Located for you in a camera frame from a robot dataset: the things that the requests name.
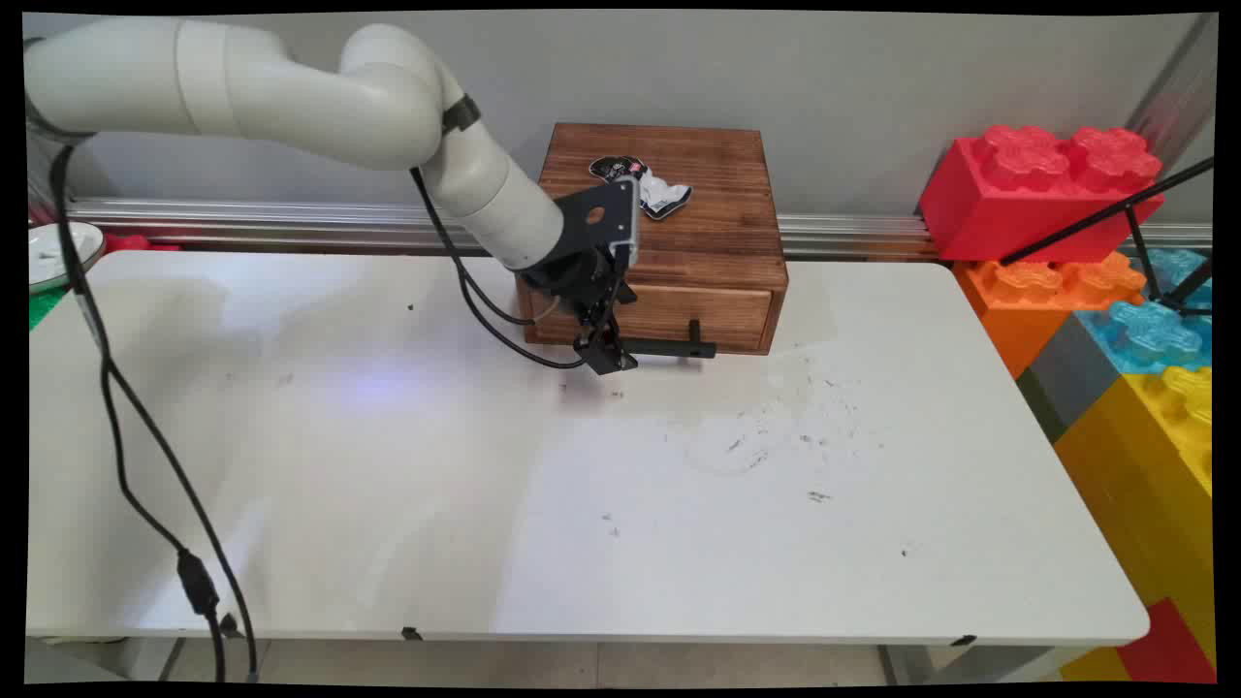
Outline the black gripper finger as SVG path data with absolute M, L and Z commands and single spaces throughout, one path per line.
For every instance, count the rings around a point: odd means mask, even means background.
M 625 283 L 623 274 L 617 274 L 612 286 L 609 292 L 609 358 L 616 363 L 616 371 L 624 371 L 637 366 L 637 361 L 625 351 L 623 339 L 620 339 L 620 320 L 618 320 L 617 310 L 620 306 L 633 304 L 637 301 L 637 293 Z
M 616 318 L 618 291 L 597 303 L 576 303 L 573 313 L 580 325 L 580 334 L 573 340 L 573 349 L 585 366 L 594 374 L 606 375 L 620 371 L 620 328 Z

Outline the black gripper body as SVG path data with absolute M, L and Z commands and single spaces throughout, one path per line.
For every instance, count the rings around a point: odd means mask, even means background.
M 531 289 L 558 297 L 558 309 L 571 315 L 598 315 L 616 304 L 630 304 L 633 289 L 625 283 L 632 247 L 591 247 L 519 273 Z

